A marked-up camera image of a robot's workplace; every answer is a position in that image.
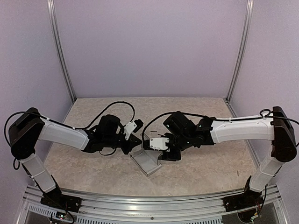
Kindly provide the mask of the white paper box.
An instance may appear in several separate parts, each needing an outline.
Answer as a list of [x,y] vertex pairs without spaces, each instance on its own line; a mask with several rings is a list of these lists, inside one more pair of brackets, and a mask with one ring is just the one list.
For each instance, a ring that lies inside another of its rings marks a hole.
[[[148,139],[150,138],[147,135],[144,135],[144,140]],[[145,150],[143,149],[143,143],[137,148],[137,151],[130,154],[130,158],[147,177],[162,167],[161,162],[158,160],[162,151]]]

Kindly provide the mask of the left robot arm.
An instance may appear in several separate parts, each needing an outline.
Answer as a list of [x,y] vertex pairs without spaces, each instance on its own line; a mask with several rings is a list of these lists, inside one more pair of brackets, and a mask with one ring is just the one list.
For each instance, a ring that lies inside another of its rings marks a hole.
[[142,140],[135,136],[143,126],[140,119],[123,125],[118,117],[108,114],[95,126],[76,128],[41,115],[34,107],[14,115],[19,118],[12,125],[4,124],[4,137],[10,146],[11,154],[40,190],[47,193],[47,200],[57,208],[65,204],[65,196],[59,192],[55,179],[36,155],[37,141],[54,142],[90,154],[99,153],[104,148],[119,148],[124,154],[128,154],[142,143]]

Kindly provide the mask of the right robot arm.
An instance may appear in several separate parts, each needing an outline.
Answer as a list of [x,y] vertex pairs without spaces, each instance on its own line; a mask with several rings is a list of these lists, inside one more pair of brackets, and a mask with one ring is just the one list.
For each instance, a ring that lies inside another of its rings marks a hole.
[[221,119],[201,115],[198,124],[194,124],[187,116],[187,113],[178,111],[164,121],[163,125],[169,132],[162,137],[159,150],[172,155],[190,147],[211,146],[225,141],[271,141],[271,153],[249,178],[245,192],[239,196],[239,203],[243,207],[249,207],[255,202],[257,194],[263,191],[282,165],[297,155],[291,119],[286,117],[279,106],[272,110],[261,110],[259,115],[249,117]]

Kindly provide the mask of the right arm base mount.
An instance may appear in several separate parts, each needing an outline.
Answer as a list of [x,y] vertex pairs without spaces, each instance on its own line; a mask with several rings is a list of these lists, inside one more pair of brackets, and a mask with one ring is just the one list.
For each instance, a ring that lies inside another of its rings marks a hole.
[[246,196],[245,194],[238,194],[238,195],[234,195],[234,196],[224,197],[223,203],[224,203],[226,212],[231,212],[231,211],[235,211],[235,210],[242,210],[245,208],[256,206],[257,204],[262,204],[263,198],[261,197],[261,195]]

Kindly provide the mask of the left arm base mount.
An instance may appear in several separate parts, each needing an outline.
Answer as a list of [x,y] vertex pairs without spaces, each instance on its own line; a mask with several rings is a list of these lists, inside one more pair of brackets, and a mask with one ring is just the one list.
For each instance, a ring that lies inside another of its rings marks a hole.
[[43,195],[40,203],[49,207],[78,213],[82,199],[76,196],[59,195],[56,198],[49,198]]

